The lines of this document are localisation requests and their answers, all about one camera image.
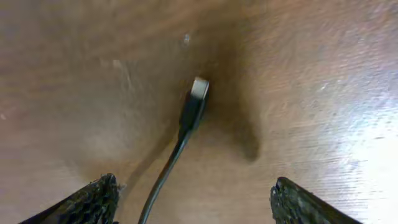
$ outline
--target cable cord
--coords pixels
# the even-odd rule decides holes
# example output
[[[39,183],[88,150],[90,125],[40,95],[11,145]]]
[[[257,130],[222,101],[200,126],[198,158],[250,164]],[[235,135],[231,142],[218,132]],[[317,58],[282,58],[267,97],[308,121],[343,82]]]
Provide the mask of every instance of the cable cord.
[[[167,177],[171,173],[173,166],[175,165],[177,159],[180,157],[182,150],[187,144],[189,137],[191,135],[191,131],[181,131],[178,135],[177,144],[174,147],[173,152],[170,155],[169,160],[164,166],[162,172],[156,180],[156,183],[152,187],[152,190],[149,193],[148,199],[145,202],[144,208],[142,209],[141,216],[139,217],[138,224],[145,224],[147,222],[150,210],[162,188]]]

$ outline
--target cable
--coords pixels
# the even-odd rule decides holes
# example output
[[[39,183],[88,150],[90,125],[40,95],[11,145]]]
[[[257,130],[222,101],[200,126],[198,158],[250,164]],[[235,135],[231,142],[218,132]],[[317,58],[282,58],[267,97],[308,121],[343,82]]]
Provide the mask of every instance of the cable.
[[[178,141],[170,155],[169,160],[164,166],[162,172],[157,178],[148,199],[142,209],[138,224],[145,224],[150,210],[164,185],[167,177],[171,173],[173,166],[181,155],[182,150],[187,144],[191,133],[198,127],[201,117],[205,109],[208,98],[208,81],[196,78],[193,82],[192,90],[188,94],[180,117],[180,131],[178,133]]]

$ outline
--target wood grain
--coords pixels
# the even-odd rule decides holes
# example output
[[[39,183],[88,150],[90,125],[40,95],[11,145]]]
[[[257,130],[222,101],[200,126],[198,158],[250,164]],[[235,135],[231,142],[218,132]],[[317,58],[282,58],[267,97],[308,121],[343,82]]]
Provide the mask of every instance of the wood grain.
[[[203,123],[149,223],[272,223],[286,176],[365,223],[395,220],[398,2],[2,0],[0,216],[112,172],[136,222],[185,91]]]

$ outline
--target cable connector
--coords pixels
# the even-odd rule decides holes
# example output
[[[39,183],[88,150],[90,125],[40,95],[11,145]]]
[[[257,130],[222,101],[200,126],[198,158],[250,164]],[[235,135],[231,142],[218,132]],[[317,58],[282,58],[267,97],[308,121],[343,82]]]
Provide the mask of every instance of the cable connector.
[[[209,82],[196,78],[193,82],[191,92],[187,94],[185,104],[180,117],[180,133],[193,131],[199,126],[203,117],[208,99]]]

